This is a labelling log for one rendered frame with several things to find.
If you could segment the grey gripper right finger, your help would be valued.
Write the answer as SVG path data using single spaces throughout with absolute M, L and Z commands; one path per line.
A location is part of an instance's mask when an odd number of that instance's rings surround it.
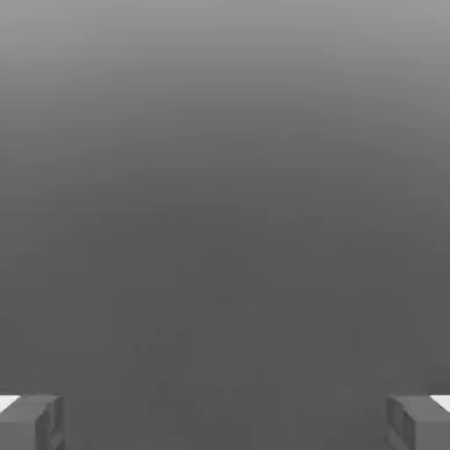
M 392 450 L 450 450 L 450 395 L 388 396 Z

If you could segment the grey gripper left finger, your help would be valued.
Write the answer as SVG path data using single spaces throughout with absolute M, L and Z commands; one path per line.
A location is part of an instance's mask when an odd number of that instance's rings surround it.
M 0 450 L 65 450 L 64 397 L 0 395 Z

